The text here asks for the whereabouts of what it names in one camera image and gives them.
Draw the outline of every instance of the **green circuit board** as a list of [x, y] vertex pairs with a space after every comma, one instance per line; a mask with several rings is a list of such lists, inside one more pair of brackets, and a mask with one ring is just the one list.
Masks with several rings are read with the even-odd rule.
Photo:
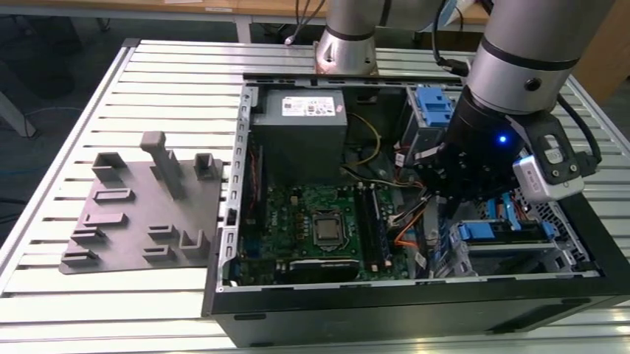
[[[392, 191], [374, 189], [382, 218], [394, 213]], [[268, 285], [273, 273], [292, 260], [357, 260], [361, 262], [361, 240], [354, 213], [352, 187], [269, 187], [266, 192], [265, 227], [254, 257], [241, 260], [242, 285]], [[342, 242], [317, 244], [317, 229], [325, 222], [340, 226]], [[404, 253], [392, 250], [390, 266], [365, 270], [361, 264], [357, 281], [405, 279]]]

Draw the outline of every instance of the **cable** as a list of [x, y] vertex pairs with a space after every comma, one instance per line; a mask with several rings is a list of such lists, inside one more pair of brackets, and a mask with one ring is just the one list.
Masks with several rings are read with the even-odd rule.
[[479, 0], [479, 2], [481, 3], [483, 10], [489, 15], [493, 8], [492, 0]]
[[15, 170], [15, 171], [2, 171], [0, 170], [0, 176], [15, 176], [15, 175], [25, 175], [29, 173], [38, 172], [43, 170], [45, 167], [30, 168], [27, 170]]
[[11, 223], [11, 222], [15, 221], [18, 218], [19, 218], [18, 216], [13, 216], [13, 217], [9, 218], [9, 219], [0, 220], [0, 225], [3, 224], [3, 223]]
[[365, 181], [365, 182], [372, 182], [377, 184], [385, 184], [388, 186], [396, 187], [396, 188], [421, 188], [416, 184], [396, 184], [394, 182], [385, 181], [384, 179], [373, 179], [373, 178], [366, 178], [361, 176], [357, 172], [352, 171], [348, 167], [341, 166], [341, 169], [346, 172], [348, 175], [357, 181]]
[[37, 114], [39, 112], [43, 112], [43, 111], [53, 111], [53, 110], [70, 110], [70, 111], [78, 111], [82, 113], [82, 109], [79, 108], [74, 108], [74, 107], [46, 107], [46, 108], [41, 108], [33, 112], [29, 112], [26, 114], [22, 114], [23, 115], [23, 134], [26, 136], [26, 139], [27, 140], [33, 140], [35, 138], [35, 134], [37, 134], [37, 131], [33, 131], [31, 134], [27, 133], [27, 121], [26, 121], [26, 117], [33, 115], [33, 114]]
[[460, 77], [465, 77], [468, 75], [467, 64], [459, 60], [444, 59], [440, 56], [440, 50], [439, 50], [437, 42], [436, 42], [436, 28], [440, 23], [440, 15], [441, 15], [441, 11], [444, 10], [445, 1], [447, 0], [441, 0], [440, 6], [437, 7], [436, 12], [435, 12], [435, 19], [432, 20], [432, 27], [431, 27], [432, 59], [435, 60], [435, 64], [445, 72], [449, 72], [451, 74], [455, 74]]
[[26, 205], [26, 202], [19, 199], [2, 198], [2, 197], [0, 197], [0, 203]]
[[417, 244], [416, 244], [414, 242], [401, 241], [401, 239], [402, 239], [402, 236], [404, 236], [404, 232], [406, 232], [406, 230], [414, 225], [414, 223], [417, 223], [417, 220], [420, 219], [421, 214], [424, 214], [424, 211], [425, 211], [425, 209], [423, 209], [423, 210], [413, 216], [413, 218], [410, 219], [409, 223], [404, 226], [402, 231], [400, 231], [400, 233], [397, 234], [397, 236], [394, 236], [394, 239], [393, 239], [393, 245], [394, 245], [394, 246], [413, 246], [413, 247], [417, 247]]
[[463, 35], [463, 14], [461, 14], [461, 10], [456, 6], [455, 6], [455, 11], [459, 14], [459, 29], [456, 31], [455, 44], [459, 44], [459, 41], [461, 40], [461, 35]]
[[572, 118], [572, 121], [575, 122], [583, 133], [583, 136], [587, 138], [592, 156], [595, 157], [595, 160], [599, 164], [601, 162], [601, 150], [599, 149], [597, 140], [593, 138], [592, 131], [588, 128], [588, 125], [585, 124], [577, 112], [575, 112], [575, 109], [572, 109], [571, 105], [560, 94], [557, 94], [557, 103], [560, 104], [560, 107], [567, 111], [568, 116]]
[[320, 0], [320, 3], [314, 8], [313, 13], [310, 13], [310, 16], [308, 18], [305, 18], [305, 11], [308, 10], [309, 2], [310, 2], [310, 0], [305, 0], [305, 6], [304, 6], [304, 10], [301, 11], [301, 21], [300, 21], [300, 19], [298, 19], [298, 0], [294, 0], [294, 22], [296, 22], [297, 26], [294, 27], [293, 34], [289, 35], [286, 37], [286, 39], [284, 40], [284, 44], [286, 46], [289, 46], [294, 42], [294, 39], [297, 38], [298, 31], [310, 22], [310, 20], [314, 18], [316, 14], [321, 10], [321, 7], [324, 6], [325, 0]]
[[82, 113], [82, 109], [75, 108], [75, 107], [46, 107], [46, 108], [37, 109], [35, 111], [23, 114], [23, 116], [27, 117], [27, 116], [31, 116], [33, 114], [37, 114], [39, 112], [55, 111], [55, 110], [78, 111], [78, 112]]
[[373, 137], [376, 138], [376, 147], [373, 148], [373, 153], [372, 155], [369, 155], [369, 157], [366, 159], [362, 159], [361, 161], [358, 162], [350, 162], [349, 164], [345, 164], [344, 166], [345, 167], [354, 167], [354, 166], [358, 166], [369, 161], [372, 161], [377, 154], [380, 153], [380, 135], [377, 133], [377, 130], [376, 128], [373, 127], [373, 125], [365, 120], [365, 118], [362, 118], [361, 116], [358, 116], [356, 113], [348, 113], [349, 116], [357, 118], [362, 123], [365, 123], [366, 125], [366, 128], [369, 128], [369, 130], [372, 131], [373, 133]]

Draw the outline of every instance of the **metal table surface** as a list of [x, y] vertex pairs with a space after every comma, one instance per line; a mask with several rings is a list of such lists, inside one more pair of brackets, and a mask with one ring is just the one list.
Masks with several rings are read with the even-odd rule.
[[[381, 75], [445, 75], [428, 52], [378, 49], [376, 57]], [[97, 152], [114, 150], [126, 161], [148, 161], [137, 148], [140, 135], [161, 130], [178, 159], [209, 151], [229, 161], [241, 73], [312, 71], [313, 52], [306, 46], [141, 41], [137, 48], [121, 49], [0, 251], [0, 353], [233, 348], [218, 325], [198, 318], [202, 268], [63, 276], [57, 271], [58, 259], [87, 195]], [[604, 153], [601, 171], [587, 178], [584, 193], [630, 256], [628, 142], [573, 80], [563, 93]], [[585, 148], [575, 123], [565, 114], [556, 114], [573, 146]], [[286, 352], [630, 353], [628, 306], [625, 302], [589, 310], [515, 335], [302, 347]]]

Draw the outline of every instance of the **power supply label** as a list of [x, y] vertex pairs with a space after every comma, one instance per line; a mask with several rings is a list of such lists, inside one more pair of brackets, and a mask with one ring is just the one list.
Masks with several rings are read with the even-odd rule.
[[332, 97], [284, 97], [282, 117], [333, 117]]

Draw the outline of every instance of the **ram slot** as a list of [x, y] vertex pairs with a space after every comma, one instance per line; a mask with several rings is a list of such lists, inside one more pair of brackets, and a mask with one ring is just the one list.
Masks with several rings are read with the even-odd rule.
[[377, 271], [384, 266], [382, 232], [380, 213], [373, 191], [356, 187], [353, 189], [353, 206], [356, 212], [356, 225], [361, 242], [362, 265], [365, 270]]
[[382, 216], [380, 215], [380, 206], [377, 203], [377, 196], [376, 190], [370, 187], [369, 191], [366, 192], [369, 198], [369, 214], [372, 218], [372, 228], [373, 228], [373, 237], [376, 238], [376, 244], [378, 245], [378, 260], [380, 265], [384, 267], [392, 266], [392, 253], [389, 252], [389, 245], [386, 240], [386, 231], [385, 231], [385, 223], [382, 220]]

